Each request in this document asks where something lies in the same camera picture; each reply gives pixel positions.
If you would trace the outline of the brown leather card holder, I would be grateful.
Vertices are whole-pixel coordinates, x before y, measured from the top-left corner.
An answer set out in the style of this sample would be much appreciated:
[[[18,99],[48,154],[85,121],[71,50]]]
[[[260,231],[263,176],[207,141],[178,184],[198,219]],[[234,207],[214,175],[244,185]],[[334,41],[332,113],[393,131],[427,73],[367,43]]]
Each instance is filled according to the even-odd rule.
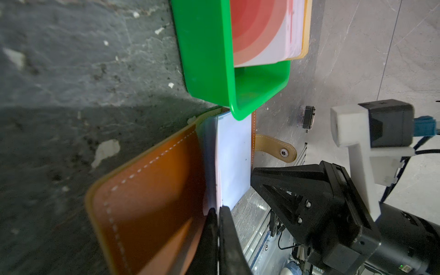
[[[255,118],[203,113],[93,184],[85,206],[113,275],[184,273],[209,210],[250,189],[255,153],[296,160],[292,145],[256,134]]]

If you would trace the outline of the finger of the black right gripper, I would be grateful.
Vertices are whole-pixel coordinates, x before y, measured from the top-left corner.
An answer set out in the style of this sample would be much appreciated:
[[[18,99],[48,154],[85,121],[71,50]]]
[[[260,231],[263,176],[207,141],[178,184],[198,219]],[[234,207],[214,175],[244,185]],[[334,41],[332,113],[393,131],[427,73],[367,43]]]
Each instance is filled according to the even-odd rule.
[[[297,241],[311,241],[324,226],[334,193],[324,165],[258,167],[251,186]]]

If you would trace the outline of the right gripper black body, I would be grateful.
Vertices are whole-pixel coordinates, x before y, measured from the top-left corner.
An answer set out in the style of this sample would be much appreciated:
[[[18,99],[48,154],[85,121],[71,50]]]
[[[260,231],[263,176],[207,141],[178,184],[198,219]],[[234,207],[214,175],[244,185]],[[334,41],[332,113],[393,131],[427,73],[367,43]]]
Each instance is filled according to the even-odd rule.
[[[306,260],[325,275],[355,274],[381,236],[346,169],[327,162],[298,166],[293,184],[301,201],[292,235],[306,246]]]

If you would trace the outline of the green plastic card bin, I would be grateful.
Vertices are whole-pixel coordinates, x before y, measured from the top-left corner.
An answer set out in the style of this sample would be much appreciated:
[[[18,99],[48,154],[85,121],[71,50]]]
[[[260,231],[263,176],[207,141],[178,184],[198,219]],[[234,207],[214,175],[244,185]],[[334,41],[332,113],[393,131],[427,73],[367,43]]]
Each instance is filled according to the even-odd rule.
[[[243,120],[286,87],[290,61],[236,68],[229,1],[172,1],[189,94]]]

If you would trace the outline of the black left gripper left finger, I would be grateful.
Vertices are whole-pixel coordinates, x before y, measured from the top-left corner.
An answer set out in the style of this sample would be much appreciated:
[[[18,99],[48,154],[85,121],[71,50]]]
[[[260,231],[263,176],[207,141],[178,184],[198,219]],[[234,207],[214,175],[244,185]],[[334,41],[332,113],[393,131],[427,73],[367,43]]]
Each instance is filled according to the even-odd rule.
[[[194,258],[187,275],[216,275],[218,268],[218,220],[215,208],[211,208],[203,226]]]

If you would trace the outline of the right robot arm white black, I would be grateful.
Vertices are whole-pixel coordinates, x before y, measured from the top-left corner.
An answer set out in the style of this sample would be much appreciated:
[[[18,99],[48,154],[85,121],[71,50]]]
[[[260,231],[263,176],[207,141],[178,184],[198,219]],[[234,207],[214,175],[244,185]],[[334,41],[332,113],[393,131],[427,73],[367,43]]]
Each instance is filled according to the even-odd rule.
[[[259,167],[250,183],[305,260],[327,275],[353,275],[362,265],[384,275],[440,272],[440,227],[385,203],[374,220],[344,167]]]

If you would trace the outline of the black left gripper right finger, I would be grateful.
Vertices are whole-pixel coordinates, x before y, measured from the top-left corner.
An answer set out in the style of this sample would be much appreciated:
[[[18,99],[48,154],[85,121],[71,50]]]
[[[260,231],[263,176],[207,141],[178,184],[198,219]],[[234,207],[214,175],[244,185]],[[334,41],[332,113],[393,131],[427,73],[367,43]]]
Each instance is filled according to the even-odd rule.
[[[220,207],[219,222],[220,275],[251,275],[229,207]]]

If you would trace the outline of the small black pink object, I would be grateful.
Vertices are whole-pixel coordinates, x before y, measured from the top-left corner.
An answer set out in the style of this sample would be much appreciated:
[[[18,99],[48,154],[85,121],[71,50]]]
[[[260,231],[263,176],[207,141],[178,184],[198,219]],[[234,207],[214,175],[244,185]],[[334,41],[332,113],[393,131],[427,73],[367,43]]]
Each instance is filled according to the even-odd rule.
[[[306,131],[312,129],[315,120],[316,108],[311,105],[302,105],[300,107],[298,126]]]

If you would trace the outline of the stack of cards in bin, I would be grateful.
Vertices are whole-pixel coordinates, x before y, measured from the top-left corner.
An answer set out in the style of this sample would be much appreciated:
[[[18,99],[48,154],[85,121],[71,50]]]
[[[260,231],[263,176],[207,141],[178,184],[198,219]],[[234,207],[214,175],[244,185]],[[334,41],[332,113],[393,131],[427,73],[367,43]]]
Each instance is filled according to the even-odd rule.
[[[230,1],[234,66],[275,64],[309,51],[312,1]]]

